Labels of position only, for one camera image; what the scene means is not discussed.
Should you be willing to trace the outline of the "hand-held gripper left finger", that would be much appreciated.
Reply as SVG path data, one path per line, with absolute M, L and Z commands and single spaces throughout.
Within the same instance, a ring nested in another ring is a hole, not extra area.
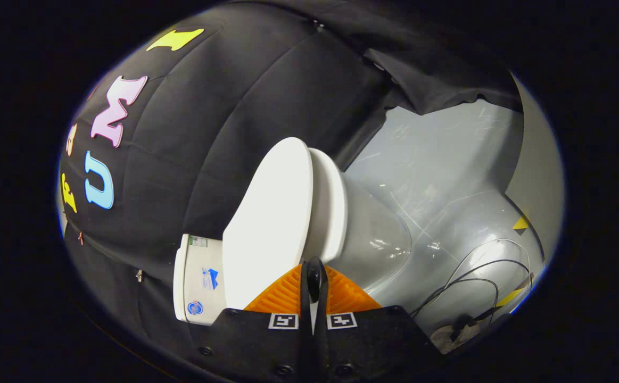
M 195 335 L 195 367 L 211 382 L 312 381 L 311 289 L 316 259 L 299 265 L 294 311 L 226 308 Z

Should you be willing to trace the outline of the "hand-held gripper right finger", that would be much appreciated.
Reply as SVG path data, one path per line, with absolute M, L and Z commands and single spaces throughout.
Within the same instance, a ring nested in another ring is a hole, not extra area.
M 443 363 L 423 330 L 400 305 L 329 312 L 337 283 L 313 261 L 317 303 L 314 344 L 321 382 L 421 382 Z

